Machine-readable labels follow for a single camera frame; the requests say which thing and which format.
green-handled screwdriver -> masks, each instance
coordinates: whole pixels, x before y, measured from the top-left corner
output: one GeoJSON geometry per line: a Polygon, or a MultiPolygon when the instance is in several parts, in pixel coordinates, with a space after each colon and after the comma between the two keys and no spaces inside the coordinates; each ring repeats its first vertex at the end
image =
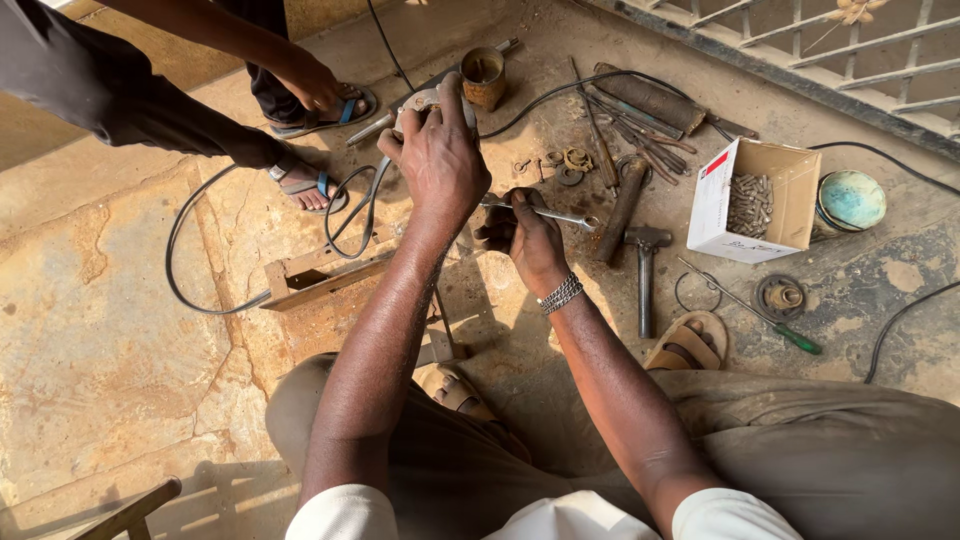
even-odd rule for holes
{"type": "Polygon", "coordinates": [[[720,286],[720,283],[716,282],[715,279],[711,278],[711,277],[708,276],[707,274],[704,274],[703,272],[701,272],[700,270],[698,270],[696,266],[694,266],[694,265],[690,264],[689,262],[685,261],[684,258],[679,257],[679,256],[677,256],[677,258],[680,260],[680,262],[682,262],[683,264],[689,266],[689,267],[690,267],[690,270],[693,270],[693,271],[696,272],[701,278],[707,280],[708,283],[711,283],[713,286],[715,286],[715,287],[717,287],[718,289],[720,289],[721,292],[723,292],[723,293],[726,294],[727,296],[729,296],[729,297],[733,298],[734,300],[736,300],[736,302],[737,302],[738,304],[740,304],[741,306],[744,306],[746,309],[749,309],[752,314],[754,314],[754,315],[756,315],[757,317],[763,319],[763,321],[766,322],[768,325],[774,327],[774,331],[775,331],[776,333],[782,335],[783,337],[787,338],[787,340],[790,341],[790,343],[793,343],[793,344],[796,345],[797,347],[800,347],[801,349],[803,349],[804,351],[807,351],[808,353],[810,353],[810,354],[812,354],[812,355],[818,355],[819,353],[821,353],[821,352],[823,351],[823,349],[820,348],[820,345],[817,345],[817,344],[814,343],[813,341],[810,341],[809,339],[803,337],[802,335],[800,335],[800,334],[798,334],[798,333],[790,330],[790,329],[787,328],[787,326],[784,325],[783,323],[775,323],[775,322],[771,321],[770,319],[768,319],[768,318],[764,317],[763,315],[761,315],[759,312],[756,311],[756,309],[753,309],[752,307],[747,306],[742,300],[740,300],[739,298],[733,296],[733,295],[730,293],[730,291],[728,291],[727,289],[725,289],[725,288],[723,288],[722,286],[720,286]]]}

metal gate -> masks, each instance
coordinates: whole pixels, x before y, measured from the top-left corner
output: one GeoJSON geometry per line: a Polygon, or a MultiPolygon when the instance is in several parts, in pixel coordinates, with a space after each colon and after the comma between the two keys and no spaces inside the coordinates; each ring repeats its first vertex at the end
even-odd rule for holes
{"type": "Polygon", "coordinates": [[[587,1],[960,161],[956,0],[587,1]]]}

trousers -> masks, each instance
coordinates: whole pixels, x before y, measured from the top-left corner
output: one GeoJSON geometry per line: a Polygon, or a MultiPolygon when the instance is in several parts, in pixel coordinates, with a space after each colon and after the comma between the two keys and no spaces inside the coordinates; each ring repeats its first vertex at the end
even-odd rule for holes
{"type": "MultiPolygon", "coordinates": [[[[227,11],[282,37],[283,0],[217,0],[227,11]]],[[[91,131],[111,146],[146,144],[184,154],[230,156],[269,168],[286,147],[260,130],[191,98],[119,37],[37,0],[0,0],[0,89],[91,131]]],[[[247,63],[251,91],[266,117],[303,118],[300,101],[272,73],[247,63]]]]}
{"type": "MultiPolygon", "coordinates": [[[[298,476],[334,357],[298,364],[267,406],[267,431],[298,476]]],[[[713,470],[806,540],[954,538],[960,530],[960,408],[846,382],[650,375],[713,470]]],[[[656,529],[619,469],[576,479],[545,473],[504,450],[485,424],[411,385],[389,450],[387,496],[400,538],[476,540],[529,503],[584,489],[656,529]]]]}

red label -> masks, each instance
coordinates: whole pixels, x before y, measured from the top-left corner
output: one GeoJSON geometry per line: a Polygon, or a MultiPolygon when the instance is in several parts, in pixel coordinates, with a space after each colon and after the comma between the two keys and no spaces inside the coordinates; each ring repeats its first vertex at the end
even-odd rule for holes
{"type": "Polygon", "coordinates": [[[704,176],[710,174],[711,172],[713,172],[713,169],[715,169],[715,168],[719,167],[720,165],[724,164],[724,161],[727,160],[727,155],[728,155],[729,153],[730,153],[730,152],[724,152],[724,153],[723,153],[723,156],[720,156],[719,158],[717,158],[716,160],[714,160],[713,163],[711,163],[710,165],[707,165],[707,172],[704,173],[704,176]]]}

white sleeve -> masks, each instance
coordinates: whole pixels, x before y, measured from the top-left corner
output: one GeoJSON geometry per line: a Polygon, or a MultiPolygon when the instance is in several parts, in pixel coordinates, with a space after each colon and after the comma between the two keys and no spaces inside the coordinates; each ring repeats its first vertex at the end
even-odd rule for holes
{"type": "Polygon", "coordinates": [[[349,483],[314,495],[297,511],[286,540],[397,540],[394,508],[368,485],[349,483]]]}
{"type": "Polygon", "coordinates": [[[673,514],[675,540],[802,540],[760,499],[713,487],[690,495],[673,514]]]}

